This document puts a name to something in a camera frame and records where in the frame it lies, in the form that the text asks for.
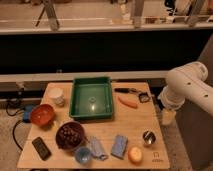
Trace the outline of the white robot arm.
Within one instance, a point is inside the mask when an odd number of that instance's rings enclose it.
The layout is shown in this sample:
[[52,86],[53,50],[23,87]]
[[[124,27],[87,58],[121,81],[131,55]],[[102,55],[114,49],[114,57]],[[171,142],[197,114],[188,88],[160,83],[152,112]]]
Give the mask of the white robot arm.
[[208,69],[199,61],[190,62],[167,72],[166,86],[158,96],[163,105],[163,125],[172,123],[177,110],[183,106],[186,99],[213,116],[213,87],[205,83],[207,77]]

